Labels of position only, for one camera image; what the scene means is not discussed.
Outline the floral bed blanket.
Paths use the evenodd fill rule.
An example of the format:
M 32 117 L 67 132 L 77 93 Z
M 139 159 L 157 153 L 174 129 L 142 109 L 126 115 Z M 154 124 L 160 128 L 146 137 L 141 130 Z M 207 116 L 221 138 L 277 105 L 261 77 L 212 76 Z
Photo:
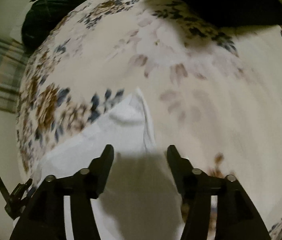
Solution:
M 136 89 L 165 157 L 172 144 L 210 176 L 233 174 L 282 239 L 282 27 L 219 30 L 180 0 L 86 0 L 28 60 L 21 177 Z

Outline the white cloth garment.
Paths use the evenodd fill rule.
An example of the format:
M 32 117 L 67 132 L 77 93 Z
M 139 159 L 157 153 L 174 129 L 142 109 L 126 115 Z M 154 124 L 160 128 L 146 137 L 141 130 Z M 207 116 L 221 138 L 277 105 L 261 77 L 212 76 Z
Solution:
M 99 157 L 107 144 L 114 147 L 114 161 L 104 192 L 92 201 L 100 237 L 179 239 L 180 196 L 165 154 L 155 144 L 152 118 L 140 89 L 45 154 L 32 174 L 35 184 L 50 174 L 73 175 Z

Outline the dark green quilt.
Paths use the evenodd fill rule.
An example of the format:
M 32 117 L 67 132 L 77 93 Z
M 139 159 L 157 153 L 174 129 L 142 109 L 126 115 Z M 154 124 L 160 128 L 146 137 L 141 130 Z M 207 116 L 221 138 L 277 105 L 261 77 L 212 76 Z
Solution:
M 21 29 L 22 43 L 33 53 L 60 21 L 86 0 L 31 0 Z

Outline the green striped curtain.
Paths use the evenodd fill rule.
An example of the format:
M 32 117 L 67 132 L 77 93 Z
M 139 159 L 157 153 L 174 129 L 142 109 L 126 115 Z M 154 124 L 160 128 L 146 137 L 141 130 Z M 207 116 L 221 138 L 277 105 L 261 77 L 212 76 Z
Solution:
M 15 113 L 28 57 L 22 44 L 0 39 L 0 111 Z

